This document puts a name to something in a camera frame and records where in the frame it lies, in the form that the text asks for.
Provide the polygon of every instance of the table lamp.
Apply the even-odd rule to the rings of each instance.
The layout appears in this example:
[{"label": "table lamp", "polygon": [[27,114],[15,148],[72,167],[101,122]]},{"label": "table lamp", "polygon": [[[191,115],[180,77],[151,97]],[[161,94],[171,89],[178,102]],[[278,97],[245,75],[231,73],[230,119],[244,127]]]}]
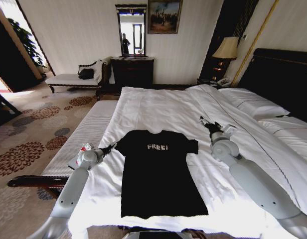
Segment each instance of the table lamp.
[{"label": "table lamp", "polygon": [[224,76],[230,61],[237,58],[238,39],[239,38],[236,36],[225,37],[217,51],[212,55],[214,58],[222,59],[218,62],[217,67],[213,67],[213,81],[217,81],[219,78],[221,79]]}]

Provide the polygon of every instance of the wooden bed frame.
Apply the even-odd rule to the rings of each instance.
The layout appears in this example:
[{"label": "wooden bed frame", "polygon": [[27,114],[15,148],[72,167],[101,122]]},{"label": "wooden bed frame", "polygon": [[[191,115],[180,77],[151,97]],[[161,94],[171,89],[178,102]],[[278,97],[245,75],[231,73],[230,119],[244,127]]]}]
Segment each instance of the wooden bed frame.
[{"label": "wooden bed frame", "polygon": [[307,122],[307,52],[256,49],[238,87]]}]

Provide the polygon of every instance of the white pillow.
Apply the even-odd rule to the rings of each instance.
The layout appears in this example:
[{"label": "white pillow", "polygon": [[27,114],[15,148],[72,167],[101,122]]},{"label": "white pillow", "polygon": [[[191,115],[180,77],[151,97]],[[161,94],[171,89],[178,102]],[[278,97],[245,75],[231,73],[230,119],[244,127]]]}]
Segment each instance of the white pillow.
[{"label": "white pillow", "polygon": [[241,111],[256,120],[285,116],[290,112],[281,106],[269,101],[251,91],[240,88],[224,88],[219,90],[224,96]]},{"label": "white pillow", "polygon": [[93,69],[94,70],[94,80],[99,83],[102,79],[102,60],[98,59],[94,63],[90,65],[79,65],[78,66],[78,74],[83,69]]},{"label": "white pillow", "polygon": [[295,117],[263,119],[264,128],[307,160],[307,123]]}]

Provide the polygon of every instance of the floor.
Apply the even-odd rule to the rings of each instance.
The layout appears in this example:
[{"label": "floor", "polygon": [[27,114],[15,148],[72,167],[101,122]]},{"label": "floor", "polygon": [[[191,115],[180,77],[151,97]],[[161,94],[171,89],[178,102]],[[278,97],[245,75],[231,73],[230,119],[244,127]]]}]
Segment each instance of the floor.
[{"label": "floor", "polygon": [[[23,239],[48,218],[55,199],[41,188],[9,188],[19,175],[40,175],[96,102],[95,90],[55,87],[43,82],[20,93],[2,93],[22,114],[0,126],[0,239]],[[103,95],[101,100],[116,100]],[[91,227],[90,239],[121,239],[128,231]],[[232,239],[193,232],[193,238]],[[71,235],[66,231],[62,239]]]}]

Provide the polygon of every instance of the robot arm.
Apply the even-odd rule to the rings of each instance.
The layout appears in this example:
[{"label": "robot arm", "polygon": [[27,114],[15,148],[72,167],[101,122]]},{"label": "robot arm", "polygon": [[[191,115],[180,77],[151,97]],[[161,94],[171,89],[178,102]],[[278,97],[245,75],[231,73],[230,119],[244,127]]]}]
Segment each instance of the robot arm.
[{"label": "robot arm", "polygon": [[74,211],[80,195],[89,176],[89,170],[102,162],[103,157],[116,146],[116,143],[107,148],[91,149],[78,154],[78,168],[70,175],[63,191],[47,221],[28,239],[59,238],[67,229],[67,222]]},{"label": "robot arm", "polygon": [[212,156],[229,166],[231,175],[251,199],[272,214],[285,230],[300,239],[307,239],[307,215],[261,167],[239,153],[238,146],[230,140],[236,127],[221,128],[218,123],[212,124],[203,117],[200,121],[210,131]]}]

